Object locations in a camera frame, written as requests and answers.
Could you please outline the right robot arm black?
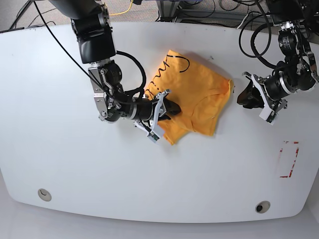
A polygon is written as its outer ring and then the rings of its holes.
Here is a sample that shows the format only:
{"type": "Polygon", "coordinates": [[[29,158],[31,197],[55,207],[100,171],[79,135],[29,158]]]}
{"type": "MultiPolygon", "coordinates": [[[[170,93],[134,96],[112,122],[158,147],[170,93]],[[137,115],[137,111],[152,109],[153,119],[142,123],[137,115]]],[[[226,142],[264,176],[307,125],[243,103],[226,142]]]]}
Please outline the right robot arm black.
{"type": "Polygon", "coordinates": [[[102,121],[114,123],[120,118],[149,121],[155,118],[156,109],[159,109],[159,120],[170,120],[181,112],[178,104],[166,98],[166,93],[162,100],[143,97],[146,73],[135,57],[115,49],[105,4],[96,0],[53,0],[51,3],[71,19],[82,63],[90,64],[87,73],[102,121]],[[142,83],[139,87],[129,91],[123,89],[122,71],[112,59],[116,55],[130,58],[140,69],[142,83]]]}

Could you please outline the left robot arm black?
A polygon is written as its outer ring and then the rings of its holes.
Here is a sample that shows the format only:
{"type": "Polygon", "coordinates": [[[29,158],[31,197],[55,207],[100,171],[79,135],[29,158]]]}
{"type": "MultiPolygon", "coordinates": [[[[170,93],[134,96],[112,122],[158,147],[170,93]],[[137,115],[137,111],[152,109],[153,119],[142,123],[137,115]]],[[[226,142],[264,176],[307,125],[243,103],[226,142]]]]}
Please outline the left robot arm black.
{"type": "Polygon", "coordinates": [[[260,25],[252,34],[250,44],[257,58],[271,68],[272,74],[256,81],[264,90],[271,107],[277,109],[283,98],[297,91],[308,91],[319,82],[319,73],[309,36],[319,32],[319,2],[317,0],[268,0],[271,21],[260,25]],[[263,29],[280,27],[278,45],[285,59],[269,63],[257,51],[255,39],[263,29]]]}

